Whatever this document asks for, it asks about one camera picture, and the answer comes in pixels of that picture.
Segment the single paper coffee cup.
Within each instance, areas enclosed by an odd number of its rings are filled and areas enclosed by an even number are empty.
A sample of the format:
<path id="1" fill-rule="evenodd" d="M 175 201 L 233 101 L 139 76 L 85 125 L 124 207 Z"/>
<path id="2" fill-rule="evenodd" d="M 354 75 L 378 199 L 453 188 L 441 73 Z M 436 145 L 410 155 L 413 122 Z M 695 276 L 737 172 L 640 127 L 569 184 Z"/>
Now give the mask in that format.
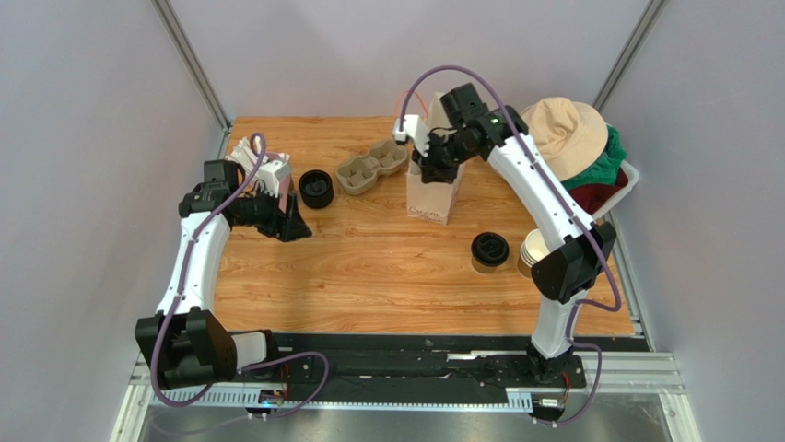
<path id="1" fill-rule="evenodd" d="M 484 262 L 475 257 L 471 259 L 472 268 L 479 274 L 497 273 L 504 268 L 506 262 Z"/>

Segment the white paper takeout bag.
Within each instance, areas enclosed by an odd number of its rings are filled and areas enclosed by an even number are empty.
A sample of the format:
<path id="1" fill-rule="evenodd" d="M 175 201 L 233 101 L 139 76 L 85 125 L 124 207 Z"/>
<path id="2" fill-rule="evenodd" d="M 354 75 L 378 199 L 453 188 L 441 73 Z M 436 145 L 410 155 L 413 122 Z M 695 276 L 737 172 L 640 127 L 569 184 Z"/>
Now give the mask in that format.
<path id="1" fill-rule="evenodd" d="M 429 102 L 428 117 L 422 120 L 428 129 L 451 127 L 446 112 L 439 101 L 443 95 L 444 92 L 435 92 Z M 414 153 L 417 151 L 413 148 L 405 175 L 407 215 L 446 226 L 461 185 L 465 164 L 457 168 L 457 175 L 453 183 L 424 183 L 422 178 L 426 176 L 425 171 L 416 164 Z"/>

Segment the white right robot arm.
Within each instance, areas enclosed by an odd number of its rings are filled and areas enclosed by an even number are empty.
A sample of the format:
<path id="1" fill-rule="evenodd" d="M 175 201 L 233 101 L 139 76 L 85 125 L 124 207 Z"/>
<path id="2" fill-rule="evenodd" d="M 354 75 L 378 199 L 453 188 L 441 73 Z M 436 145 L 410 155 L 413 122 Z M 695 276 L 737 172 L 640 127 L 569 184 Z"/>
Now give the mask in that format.
<path id="1" fill-rule="evenodd" d="M 433 134 L 417 115 L 401 114 L 393 127 L 398 144 L 413 142 L 425 172 L 440 175 L 481 157 L 514 190 L 536 223 L 548 253 L 531 270 L 543 299 L 527 348 L 541 371 L 566 363 L 578 308 L 585 303 L 616 240 L 610 224 L 597 225 L 557 181 L 539 154 L 528 127 L 505 104 L 491 110 L 471 83 L 441 99 L 452 133 Z"/>

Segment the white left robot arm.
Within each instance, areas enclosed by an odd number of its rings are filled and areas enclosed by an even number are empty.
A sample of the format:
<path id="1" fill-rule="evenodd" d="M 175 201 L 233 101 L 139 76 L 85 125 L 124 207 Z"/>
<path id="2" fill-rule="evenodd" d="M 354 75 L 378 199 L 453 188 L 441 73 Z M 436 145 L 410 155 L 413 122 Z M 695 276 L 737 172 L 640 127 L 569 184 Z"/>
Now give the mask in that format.
<path id="1" fill-rule="evenodd" d="M 135 325 L 135 339 L 160 390 L 228 382 L 246 366 L 276 353 L 269 331 L 230 332 L 216 318 L 220 259 L 234 227 L 267 238 L 308 238 L 287 157 L 275 154 L 254 178 L 230 160 L 204 164 L 204 179 L 183 196 L 180 245 L 164 297 L 152 317 Z"/>

